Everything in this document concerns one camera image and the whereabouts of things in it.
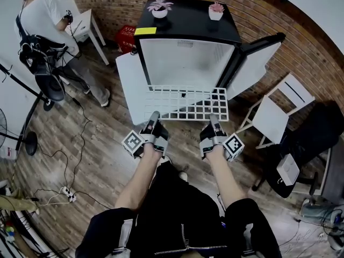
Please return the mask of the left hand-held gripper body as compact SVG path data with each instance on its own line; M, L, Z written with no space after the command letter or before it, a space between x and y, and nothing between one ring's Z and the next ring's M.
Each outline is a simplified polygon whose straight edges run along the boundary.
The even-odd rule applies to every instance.
M132 130L123 139L121 144L134 159L141 157L141 154L144 152L145 144L152 144L154 150L160 152L164 159L168 147L168 137L168 131L160 122L156 124L148 122L145 128L139 133Z

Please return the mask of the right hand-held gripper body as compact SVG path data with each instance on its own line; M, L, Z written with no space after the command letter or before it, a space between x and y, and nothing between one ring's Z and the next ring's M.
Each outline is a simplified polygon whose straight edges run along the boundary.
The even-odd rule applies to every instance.
M213 151L214 146L222 146L226 160L232 162L245 147L235 133L228 135L219 124L208 124L199 136L199 148L202 159L205 159L206 153Z

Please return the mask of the white wire fridge shelf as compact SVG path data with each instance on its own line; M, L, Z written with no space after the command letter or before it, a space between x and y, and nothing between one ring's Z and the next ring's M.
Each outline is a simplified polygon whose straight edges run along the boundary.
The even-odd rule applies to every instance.
M215 115L218 121L228 121L225 88L201 89L181 85L150 85L144 100L144 119L159 113L168 121L207 121Z

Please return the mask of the person's left forearm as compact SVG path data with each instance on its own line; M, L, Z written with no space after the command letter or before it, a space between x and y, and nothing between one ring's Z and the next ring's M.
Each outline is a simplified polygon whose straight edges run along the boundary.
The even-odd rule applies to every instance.
M143 156L130 181L126 184L116 200L115 209L127 208L136 211L142 205L162 153L154 149L153 144L144 144Z

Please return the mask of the person's right forearm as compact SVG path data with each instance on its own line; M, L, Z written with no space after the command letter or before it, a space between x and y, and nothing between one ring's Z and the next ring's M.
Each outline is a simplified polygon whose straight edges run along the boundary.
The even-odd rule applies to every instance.
M247 198L225 159L223 145L215 145L205 156L216 179L224 208L227 209L234 202Z

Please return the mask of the black mini fridge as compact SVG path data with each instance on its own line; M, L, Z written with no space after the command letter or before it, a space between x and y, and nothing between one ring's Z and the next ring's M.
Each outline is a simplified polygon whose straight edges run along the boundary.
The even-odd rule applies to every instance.
M231 13L224 5L219 21L209 17L210 1L173 2L166 17L154 18L147 7L136 28L156 27L156 33L135 35L135 45L149 85L217 87L234 49L242 41Z

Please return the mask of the white chair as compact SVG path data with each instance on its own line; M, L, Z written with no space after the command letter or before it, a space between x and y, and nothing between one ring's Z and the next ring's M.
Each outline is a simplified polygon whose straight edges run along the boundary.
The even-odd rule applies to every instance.
M280 91L295 106L289 112L284 112L270 96L275 91ZM291 74L280 81L263 98L249 108L237 133L241 133L251 127L263 134L256 149L262 149L279 144L282 140L289 117L315 100L306 88Z

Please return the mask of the white box device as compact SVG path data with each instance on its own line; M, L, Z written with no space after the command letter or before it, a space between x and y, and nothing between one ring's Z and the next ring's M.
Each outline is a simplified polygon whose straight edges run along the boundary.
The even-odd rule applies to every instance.
M291 154L281 159L276 170L286 186L294 185L300 172Z

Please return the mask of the black office chair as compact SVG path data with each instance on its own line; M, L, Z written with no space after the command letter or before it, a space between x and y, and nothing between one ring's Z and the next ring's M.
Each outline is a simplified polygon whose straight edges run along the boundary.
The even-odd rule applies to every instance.
M305 121L294 131L287 130L279 144L263 149L262 177L253 191L268 182L270 187L281 197L287 198L295 183L287 185L277 167L287 155L291 155L299 170L338 143L344 132L344 114L335 101L317 103Z

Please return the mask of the red crate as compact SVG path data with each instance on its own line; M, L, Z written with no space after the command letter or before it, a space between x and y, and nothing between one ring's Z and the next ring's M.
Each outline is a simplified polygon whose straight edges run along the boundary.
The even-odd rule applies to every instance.
M119 52L122 54L130 53L136 49L134 41L134 33L136 28L133 26L125 25L115 36L115 42L119 47Z

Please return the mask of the person's black clothing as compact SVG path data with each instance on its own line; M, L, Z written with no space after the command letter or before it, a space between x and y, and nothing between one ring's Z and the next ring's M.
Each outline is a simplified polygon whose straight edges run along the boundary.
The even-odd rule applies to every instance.
M264 258L282 258L254 200L234 202L221 217L215 201L166 162L157 168L138 211L117 208L92 217L75 257L178 258L192 250L207 258L241 258L248 225L255 251Z

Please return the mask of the yellow sticker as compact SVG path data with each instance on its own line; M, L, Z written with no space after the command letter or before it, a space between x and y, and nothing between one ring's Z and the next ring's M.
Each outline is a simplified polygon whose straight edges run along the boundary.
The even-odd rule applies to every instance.
M134 35L150 35L150 34L155 34L156 30L157 30L156 27L136 28Z

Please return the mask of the black oval shell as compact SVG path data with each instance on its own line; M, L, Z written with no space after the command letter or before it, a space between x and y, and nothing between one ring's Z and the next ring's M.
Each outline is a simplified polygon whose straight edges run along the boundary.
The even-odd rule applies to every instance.
M54 102L65 98L65 87L56 71L49 74L35 75L35 81L42 93Z

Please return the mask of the black standing fan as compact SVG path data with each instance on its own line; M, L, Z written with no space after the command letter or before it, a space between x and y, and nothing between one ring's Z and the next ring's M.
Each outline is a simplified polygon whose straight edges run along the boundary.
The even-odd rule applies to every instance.
M7 119L4 112L0 109L0 149L2 148L6 138L17 141L19 144L25 144L25 150L28 155L33 156L37 151L38 138L35 132L28 132L26 138L22 135L16 135L8 131Z

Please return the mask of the grey cabinet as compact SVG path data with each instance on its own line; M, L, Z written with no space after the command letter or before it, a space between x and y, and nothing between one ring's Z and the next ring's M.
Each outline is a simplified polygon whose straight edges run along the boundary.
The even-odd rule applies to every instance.
M342 138L329 152L321 196L335 205L344 205L344 141Z

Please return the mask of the blue-grey bundle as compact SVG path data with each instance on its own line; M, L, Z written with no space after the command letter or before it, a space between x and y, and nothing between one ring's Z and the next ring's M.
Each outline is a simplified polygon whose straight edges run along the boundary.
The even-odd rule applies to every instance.
M332 203L316 204L314 199L306 198L300 209L302 217L320 219L331 224L344 220L344 205L336 206Z

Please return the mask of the pink plant square white pot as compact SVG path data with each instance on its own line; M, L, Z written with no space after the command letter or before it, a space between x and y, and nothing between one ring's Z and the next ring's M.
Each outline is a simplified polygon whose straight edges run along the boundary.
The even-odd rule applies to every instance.
M218 2L215 2L209 6L209 17L211 20L219 21L224 12L224 6Z

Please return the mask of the pink plant round white pot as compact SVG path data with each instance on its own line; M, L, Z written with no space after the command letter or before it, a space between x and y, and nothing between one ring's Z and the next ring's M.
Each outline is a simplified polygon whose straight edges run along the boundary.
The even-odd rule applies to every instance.
M173 2L166 2L165 0L154 0L147 7L148 11L152 13L154 18L164 18L167 16L168 11L171 11Z

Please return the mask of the small white table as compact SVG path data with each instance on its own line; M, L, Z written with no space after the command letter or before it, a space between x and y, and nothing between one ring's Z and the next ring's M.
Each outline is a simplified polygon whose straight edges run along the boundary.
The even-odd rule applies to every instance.
M66 32L74 37L77 42L90 38L104 63L109 65L109 61L97 41L99 39L102 46L106 45L91 9L74 17L73 22L66 28Z

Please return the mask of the black pole stand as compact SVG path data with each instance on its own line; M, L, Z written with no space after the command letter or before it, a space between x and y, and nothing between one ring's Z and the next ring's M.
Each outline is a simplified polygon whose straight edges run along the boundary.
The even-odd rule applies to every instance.
M28 92L30 92L31 94L35 95L38 99L42 100L44 105L44 110L45 111L50 111L52 109L52 107L54 106L54 101L50 100L47 97L44 97L43 94L39 94L36 91L34 91L32 88L30 88L29 86L27 86L25 83L23 83L21 80L19 80L18 78L16 78L12 73L10 73L11 67L10 69L6 69L1 63L0 63L0 70L5 74L5 79L7 77L11 78L13 81L15 81L17 84L19 84L21 87L23 87L24 89L26 89Z

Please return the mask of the white canister red label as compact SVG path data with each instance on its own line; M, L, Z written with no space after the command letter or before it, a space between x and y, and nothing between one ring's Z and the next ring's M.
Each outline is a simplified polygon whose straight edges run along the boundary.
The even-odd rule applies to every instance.
M1 147L0 148L0 158L7 160L16 159L16 150L13 150L10 147Z

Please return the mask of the black backpack rig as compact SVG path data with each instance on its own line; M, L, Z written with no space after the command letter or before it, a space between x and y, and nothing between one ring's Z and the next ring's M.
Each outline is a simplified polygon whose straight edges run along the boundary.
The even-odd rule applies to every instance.
M66 44L39 35L26 35L20 42L19 60L33 75L51 75L57 61L67 51Z

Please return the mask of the brown wooden table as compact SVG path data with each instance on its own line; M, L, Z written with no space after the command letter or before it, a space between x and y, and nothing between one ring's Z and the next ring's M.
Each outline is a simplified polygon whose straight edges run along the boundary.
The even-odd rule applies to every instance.
M3 210L0 210L0 258L38 258Z

